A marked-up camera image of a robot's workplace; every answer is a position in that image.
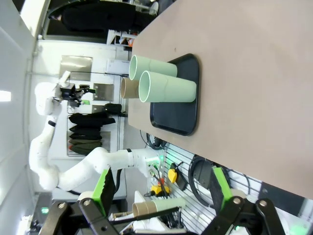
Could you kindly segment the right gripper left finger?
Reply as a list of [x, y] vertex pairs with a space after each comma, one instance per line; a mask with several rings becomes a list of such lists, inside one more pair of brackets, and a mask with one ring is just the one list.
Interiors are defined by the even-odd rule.
[[110, 169], [101, 174], [91, 196], [83, 195], [75, 203], [54, 201], [40, 230], [42, 235], [76, 235], [89, 228], [94, 235], [115, 235], [108, 214], [116, 191]]

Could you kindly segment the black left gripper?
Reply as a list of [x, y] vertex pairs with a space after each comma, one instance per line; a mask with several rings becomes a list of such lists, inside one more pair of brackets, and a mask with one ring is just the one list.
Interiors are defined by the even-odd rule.
[[[90, 89], [90, 88], [76, 89], [74, 84], [69, 84], [67, 87], [61, 87], [60, 91], [61, 91], [62, 100], [75, 99], [76, 97], [75, 92], [77, 94], [87, 94], [87, 93], [95, 94], [96, 93], [95, 89]], [[90, 101], [83, 100], [83, 99], [73, 100], [73, 106], [81, 106], [81, 105], [90, 105]]]

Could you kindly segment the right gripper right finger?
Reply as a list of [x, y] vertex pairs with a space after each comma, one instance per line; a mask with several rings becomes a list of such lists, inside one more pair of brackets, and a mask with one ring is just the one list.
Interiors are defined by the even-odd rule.
[[218, 195], [213, 195], [216, 216], [205, 228], [206, 235], [229, 235], [236, 227], [249, 235], [284, 235], [285, 231], [271, 200], [261, 198], [255, 203], [233, 195], [220, 167], [213, 167], [210, 179]]

